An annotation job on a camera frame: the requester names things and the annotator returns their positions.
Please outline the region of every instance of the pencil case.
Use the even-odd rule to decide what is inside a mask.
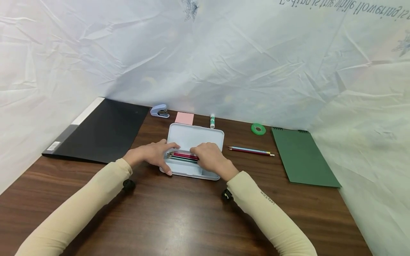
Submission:
[[[205,128],[200,126],[185,125],[179,123],[173,123],[169,126],[168,132],[168,143],[175,142],[181,148],[180,149],[170,149],[169,151],[190,153],[191,147],[196,147],[201,143],[212,142],[215,143],[219,149],[222,151],[223,138],[225,134],[221,130]],[[217,181],[220,177],[213,173],[202,169],[196,163],[189,163],[184,161],[179,161],[175,159],[169,159],[167,157],[168,152],[164,154],[164,160],[171,168],[174,175],[186,176],[198,179],[208,179]]]

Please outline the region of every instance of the beige sleeve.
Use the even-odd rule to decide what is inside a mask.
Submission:
[[[123,188],[132,174],[124,159],[109,163],[31,233],[16,256],[57,256],[94,215]]]
[[[281,256],[317,256],[299,227],[256,185],[246,172],[228,182],[234,201],[256,222]]]

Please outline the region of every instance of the white fabric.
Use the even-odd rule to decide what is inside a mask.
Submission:
[[[372,252],[401,256],[409,10],[407,0],[2,0],[0,191],[97,96],[166,103],[309,129]]]

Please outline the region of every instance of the fabric print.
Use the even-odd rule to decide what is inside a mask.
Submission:
[[[400,57],[410,50],[410,30],[406,30],[406,37],[404,40],[399,40],[399,45],[392,50],[392,52],[402,51]]]
[[[194,0],[182,0],[182,3],[185,4],[185,13],[187,14],[185,17],[185,21],[192,18],[192,22],[195,21],[196,12],[198,10],[198,4]]]

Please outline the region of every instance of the green notebook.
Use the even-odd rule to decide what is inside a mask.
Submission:
[[[341,187],[308,131],[274,127],[272,134],[290,182]]]

